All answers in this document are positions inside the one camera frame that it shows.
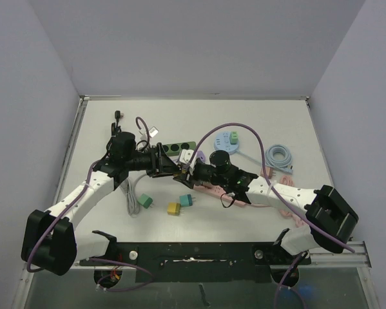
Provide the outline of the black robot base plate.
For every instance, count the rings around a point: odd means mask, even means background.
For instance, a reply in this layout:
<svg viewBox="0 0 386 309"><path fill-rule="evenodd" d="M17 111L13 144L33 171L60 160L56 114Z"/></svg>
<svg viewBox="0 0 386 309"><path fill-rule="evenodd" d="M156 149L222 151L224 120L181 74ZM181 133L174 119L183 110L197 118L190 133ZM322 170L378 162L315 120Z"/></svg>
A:
<svg viewBox="0 0 386 309"><path fill-rule="evenodd" d="M81 260L83 267L108 266L120 261L137 266L135 282L269 283L295 257L273 242L125 243L118 242L100 262Z"/></svg>

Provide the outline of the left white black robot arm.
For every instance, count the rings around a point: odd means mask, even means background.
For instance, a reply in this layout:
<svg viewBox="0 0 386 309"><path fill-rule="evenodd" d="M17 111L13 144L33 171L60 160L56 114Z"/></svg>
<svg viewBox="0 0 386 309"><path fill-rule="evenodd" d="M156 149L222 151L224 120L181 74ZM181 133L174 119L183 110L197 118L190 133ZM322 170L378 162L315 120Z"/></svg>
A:
<svg viewBox="0 0 386 309"><path fill-rule="evenodd" d="M131 171L146 171L152 178L174 176L180 167L162 144L147 151L136 148L135 135L117 133L106 154L94 162L83 181L69 195L45 211L33 211L26 222L21 258L29 272L47 270L61 276L76 262L97 258L109 265L117 259L115 237L94 230L82 238L75 230L84 217L128 178Z"/></svg>

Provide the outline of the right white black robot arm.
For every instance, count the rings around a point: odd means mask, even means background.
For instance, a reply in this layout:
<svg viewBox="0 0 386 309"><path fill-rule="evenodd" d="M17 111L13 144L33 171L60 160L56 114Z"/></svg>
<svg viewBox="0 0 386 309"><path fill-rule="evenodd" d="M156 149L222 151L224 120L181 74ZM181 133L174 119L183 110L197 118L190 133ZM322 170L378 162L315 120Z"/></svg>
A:
<svg viewBox="0 0 386 309"><path fill-rule="evenodd" d="M297 254L322 247L339 254L351 251L349 238L358 223L358 215L340 193L329 185L321 189L303 189L249 173L230 161L229 153L219 150L206 164L192 150L182 150L178 157L180 173L175 180L192 188L210 183L223 188L234 201L248 205L266 205L291 212L304 224L283 231L273 247L277 261L288 263Z"/></svg>

